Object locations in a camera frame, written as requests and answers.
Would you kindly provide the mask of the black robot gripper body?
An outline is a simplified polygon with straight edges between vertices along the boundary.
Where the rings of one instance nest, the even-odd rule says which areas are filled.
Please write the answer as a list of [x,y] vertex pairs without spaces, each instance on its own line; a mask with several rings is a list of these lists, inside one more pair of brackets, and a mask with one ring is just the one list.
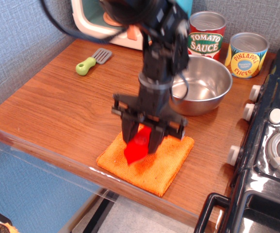
[[138,96],[113,94],[112,113],[122,117],[136,117],[139,124],[150,128],[165,127],[165,136],[182,139],[187,120],[169,104],[172,81],[167,83],[140,82]]

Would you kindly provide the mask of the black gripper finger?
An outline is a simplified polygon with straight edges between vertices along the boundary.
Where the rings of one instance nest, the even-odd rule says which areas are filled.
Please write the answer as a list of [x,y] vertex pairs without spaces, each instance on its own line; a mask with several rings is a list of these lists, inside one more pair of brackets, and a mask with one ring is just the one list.
[[128,144],[138,132],[139,119],[136,117],[122,117],[123,140]]
[[149,144],[148,144],[148,153],[155,153],[159,145],[162,143],[165,136],[165,127],[156,127],[151,129]]

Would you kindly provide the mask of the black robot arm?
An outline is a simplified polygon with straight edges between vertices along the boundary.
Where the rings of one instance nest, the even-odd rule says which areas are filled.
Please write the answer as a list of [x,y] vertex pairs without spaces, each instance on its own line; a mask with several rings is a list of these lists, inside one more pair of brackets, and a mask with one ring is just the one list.
[[122,120],[123,140],[129,143],[140,124],[150,127],[148,152],[154,153],[164,137],[182,139],[187,121],[171,109],[174,77],[189,62],[187,13],[173,0],[103,0],[114,21],[137,26],[143,36],[143,69],[137,96],[114,94],[113,113]]

